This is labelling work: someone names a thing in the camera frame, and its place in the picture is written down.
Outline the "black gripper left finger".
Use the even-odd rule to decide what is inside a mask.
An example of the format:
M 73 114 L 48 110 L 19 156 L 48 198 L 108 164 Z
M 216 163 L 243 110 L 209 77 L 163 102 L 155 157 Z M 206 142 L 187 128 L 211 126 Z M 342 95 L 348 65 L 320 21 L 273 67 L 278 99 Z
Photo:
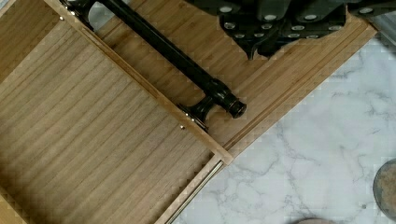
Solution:
M 225 34 L 252 60 L 259 45 L 270 34 L 271 24 L 249 15 L 220 15 L 219 25 Z

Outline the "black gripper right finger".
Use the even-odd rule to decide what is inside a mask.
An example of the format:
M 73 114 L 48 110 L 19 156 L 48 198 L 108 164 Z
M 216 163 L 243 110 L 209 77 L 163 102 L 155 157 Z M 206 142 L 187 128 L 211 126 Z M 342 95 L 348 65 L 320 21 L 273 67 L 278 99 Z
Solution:
M 268 40 L 260 43 L 258 53 L 270 58 L 282 47 L 299 39 L 318 39 L 342 29 L 346 23 L 345 12 L 333 12 L 320 21 L 299 22 L 288 19 Z

